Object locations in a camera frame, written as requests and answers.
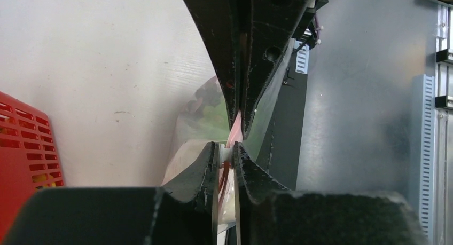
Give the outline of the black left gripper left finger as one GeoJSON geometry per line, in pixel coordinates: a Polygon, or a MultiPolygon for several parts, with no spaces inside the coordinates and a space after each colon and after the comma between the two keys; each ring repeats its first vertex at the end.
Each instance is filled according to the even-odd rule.
{"type": "Polygon", "coordinates": [[[171,197],[166,244],[217,244],[219,144],[208,142],[196,160],[163,185],[171,197]]]}

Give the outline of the clear zip top bag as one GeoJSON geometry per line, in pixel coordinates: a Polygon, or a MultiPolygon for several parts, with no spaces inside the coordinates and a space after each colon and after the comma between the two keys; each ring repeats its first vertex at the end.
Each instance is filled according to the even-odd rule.
{"type": "MultiPolygon", "coordinates": [[[[269,86],[254,110],[254,118],[243,144],[256,160],[267,132],[293,46],[289,46],[269,86]]],[[[166,184],[185,170],[208,142],[226,143],[230,132],[225,99],[216,76],[208,79],[180,112],[173,134],[170,160],[163,178],[166,184]]]]}

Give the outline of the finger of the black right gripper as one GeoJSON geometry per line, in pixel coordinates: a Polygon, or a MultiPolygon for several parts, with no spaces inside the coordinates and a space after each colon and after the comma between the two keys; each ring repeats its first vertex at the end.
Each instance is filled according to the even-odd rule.
{"type": "Polygon", "coordinates": [[[231,128],[239,108],[239,32],[233,0],[183,0],[219,81],[231,128]]]}
{"type": "Polygon", "coordinates": [[[255,110],[273,79],[310,0],[251,0],[242,81],[242,132],[247,138],[255,110]]]}

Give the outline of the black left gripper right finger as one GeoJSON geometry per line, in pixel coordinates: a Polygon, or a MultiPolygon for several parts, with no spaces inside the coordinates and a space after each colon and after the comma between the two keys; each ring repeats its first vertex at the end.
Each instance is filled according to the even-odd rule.
{"type": "Polygon", "coordinates": [[[241,142],[233,146],[237,244],[293,244],[292,192],[251,160],[241,142]]]}

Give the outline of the white bag zipper slider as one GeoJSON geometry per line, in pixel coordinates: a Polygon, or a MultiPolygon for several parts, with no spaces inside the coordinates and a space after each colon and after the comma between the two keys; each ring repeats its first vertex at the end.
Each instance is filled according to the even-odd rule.
{"type": "Polygon", "coordinates": [[[226,144],[220,144],[219,166],[221,169],[231,168],[233,158],[233,147],[227,147],[226,144]]]}

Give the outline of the red plastic shopping basket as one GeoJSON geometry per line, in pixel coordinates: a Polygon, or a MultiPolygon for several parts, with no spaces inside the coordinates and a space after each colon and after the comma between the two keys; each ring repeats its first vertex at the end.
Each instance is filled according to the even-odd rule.
{"type": "Polygon", "coordinates": [[[37,190],[64,184],[48,116],[1,93],[1,238],[37,190]]]}

